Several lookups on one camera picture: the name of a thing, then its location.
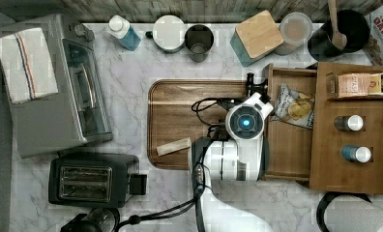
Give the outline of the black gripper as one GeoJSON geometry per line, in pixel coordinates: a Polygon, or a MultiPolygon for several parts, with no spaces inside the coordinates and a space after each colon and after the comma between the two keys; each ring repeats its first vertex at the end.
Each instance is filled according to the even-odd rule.
{"type": "Polygon", "coordinates": [[[267,92],[268,92],[268,80],[264,80],[260,84],[255,84],[253,72],[249,72],[247,74],[246,92],[247,92],[248,97],[251,97],[254,93],[259,93],[261,95],[260,100],[263,103],[267,103],[271,99],[267,94],[267,92]]]}

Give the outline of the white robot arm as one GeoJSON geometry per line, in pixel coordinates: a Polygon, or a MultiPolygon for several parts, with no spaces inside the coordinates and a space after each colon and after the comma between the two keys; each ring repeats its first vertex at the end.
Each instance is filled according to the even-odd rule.
{"type": "Polygon", "coordinates": [[[246,91],[242,99],[215,100],[226,110],[224,123],[213,136],[196,139],[189,150],[198,232],[273,232],[264,219],[227,205],[213,194],[214,180],[256,182],[268,168],[264,131],[273,106],[267,84],[255,84],[250,72],[246,91]]]}

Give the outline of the round black robot base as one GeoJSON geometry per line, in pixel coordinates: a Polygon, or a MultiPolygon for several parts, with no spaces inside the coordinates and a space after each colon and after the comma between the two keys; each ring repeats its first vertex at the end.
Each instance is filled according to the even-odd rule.
{"type": "Polygon", "coordinates": [[[383,232],[383,208],[362,193],[325,193],[315,217],[321,232],[383,232]]]}

